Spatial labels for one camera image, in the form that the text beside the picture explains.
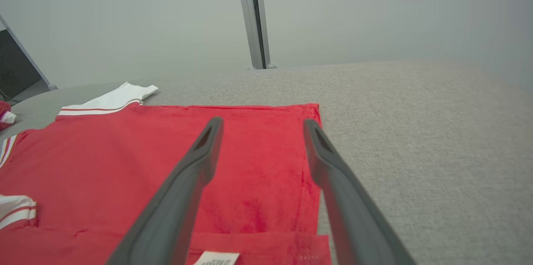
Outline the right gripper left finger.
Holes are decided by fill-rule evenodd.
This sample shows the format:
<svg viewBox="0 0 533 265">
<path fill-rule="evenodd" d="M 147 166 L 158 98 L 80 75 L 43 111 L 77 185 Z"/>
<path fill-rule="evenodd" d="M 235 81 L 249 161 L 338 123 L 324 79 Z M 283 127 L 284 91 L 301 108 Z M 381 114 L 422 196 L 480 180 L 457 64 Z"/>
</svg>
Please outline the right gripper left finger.
<svg viewBox="0 0 533 265">
<path fill-rule="evenodd" d="M 185 265 L 202 191 L 217 168 L 224 124 L 210 119 L 106 265 Z"/>
</svg>

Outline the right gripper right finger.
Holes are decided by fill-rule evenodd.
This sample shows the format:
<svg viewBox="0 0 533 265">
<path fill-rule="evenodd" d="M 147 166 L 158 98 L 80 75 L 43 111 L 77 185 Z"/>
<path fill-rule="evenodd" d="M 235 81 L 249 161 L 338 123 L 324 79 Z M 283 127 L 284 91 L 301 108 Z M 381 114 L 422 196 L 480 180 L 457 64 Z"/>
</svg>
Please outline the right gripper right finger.
<svg viewBox="0 0 533 265">
<path fill-rule="evenodd" d="M 318 122 L 305 119 L 303 134 L 311 177 L 325 196 L 339 265 L 416 265 Z"/>
</svg>

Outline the red jersey with number print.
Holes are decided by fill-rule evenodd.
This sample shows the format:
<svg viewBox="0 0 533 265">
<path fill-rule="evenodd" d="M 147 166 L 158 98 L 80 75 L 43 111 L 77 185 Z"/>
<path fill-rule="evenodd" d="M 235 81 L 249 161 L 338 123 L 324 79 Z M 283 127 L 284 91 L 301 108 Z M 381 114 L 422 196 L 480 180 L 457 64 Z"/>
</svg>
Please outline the red jersey with number print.
<svg viewBox="0 0 533 265">
<path fill-rule="evenodd" d="M 104 265 L 208 121 L 221 150 L 184 265 L 331 265 L 305 153 L 318 104 L 145 106 L 124 83 L 0 144 L 0 265 Z"/>
</svg>

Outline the red and white shorts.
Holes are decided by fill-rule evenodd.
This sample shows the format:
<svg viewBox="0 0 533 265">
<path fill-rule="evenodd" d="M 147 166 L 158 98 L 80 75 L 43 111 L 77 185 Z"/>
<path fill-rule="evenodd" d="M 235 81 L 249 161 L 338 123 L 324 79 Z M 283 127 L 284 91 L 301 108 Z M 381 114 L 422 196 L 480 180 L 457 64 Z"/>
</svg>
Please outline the red and white shorts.
<svg viewBox="0 0 533 265">
<path fill-rule="evenodd" d="M 18 120 L 18 116 L 11 112 L 11 105 L 0 100 L 0 131 L 13 126 Z"/>
</svg>

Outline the grey partition post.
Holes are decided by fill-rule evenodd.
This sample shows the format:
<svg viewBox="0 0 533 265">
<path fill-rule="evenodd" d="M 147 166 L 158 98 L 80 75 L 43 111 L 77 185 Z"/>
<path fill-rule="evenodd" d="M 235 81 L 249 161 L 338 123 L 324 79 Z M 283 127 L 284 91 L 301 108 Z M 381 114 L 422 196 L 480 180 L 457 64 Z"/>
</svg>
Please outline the grey partition post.
<svg viewBox="0 0 533 265">
<path fill-rule="evenodd" d="M 241 0 L 241 5 L 252 60 L 249 69 L 276 69 L 270 58 L 264 0 Z"/>
</svg>

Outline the grey metal frame with caster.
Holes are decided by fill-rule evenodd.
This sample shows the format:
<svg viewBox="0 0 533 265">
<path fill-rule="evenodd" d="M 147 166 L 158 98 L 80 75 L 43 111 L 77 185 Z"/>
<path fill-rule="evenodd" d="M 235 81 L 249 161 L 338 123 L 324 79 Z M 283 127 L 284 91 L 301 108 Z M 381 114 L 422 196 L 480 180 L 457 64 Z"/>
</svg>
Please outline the grey metal frame with caster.
<svg viewBox="0 0 533 265">
<path fill-rule="evenodd" d="M 57 90 L 0 15 L 0 101 L 13 106 Z"/>
</svg>

